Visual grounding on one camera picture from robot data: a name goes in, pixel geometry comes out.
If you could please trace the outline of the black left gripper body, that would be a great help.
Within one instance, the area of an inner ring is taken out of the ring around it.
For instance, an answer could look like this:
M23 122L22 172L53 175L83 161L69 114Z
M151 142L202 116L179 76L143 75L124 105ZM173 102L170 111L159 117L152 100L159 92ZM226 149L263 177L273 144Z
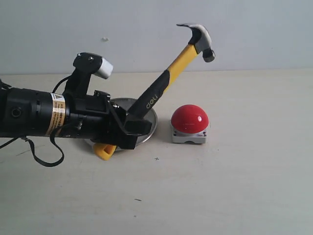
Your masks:
M103 144L127 143L126 110L115 106L109 93L96 90L93 95L87 94L91 77L109 78L112 64L101 55L80 52L72 65L74 71L62 80L66 84L63 92L50 92L50 141L73 138Z

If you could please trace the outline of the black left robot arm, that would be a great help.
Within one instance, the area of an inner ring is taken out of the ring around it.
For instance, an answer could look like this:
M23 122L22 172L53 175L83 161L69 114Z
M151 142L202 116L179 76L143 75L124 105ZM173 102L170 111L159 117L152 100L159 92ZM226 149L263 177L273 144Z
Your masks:
M95 143L134 149L152 123L129 114L102 91L87 93L92 75L107 79L112 65L102 56L81 52L73 61L61 94L31 89L0 89L0 135L89 139Z

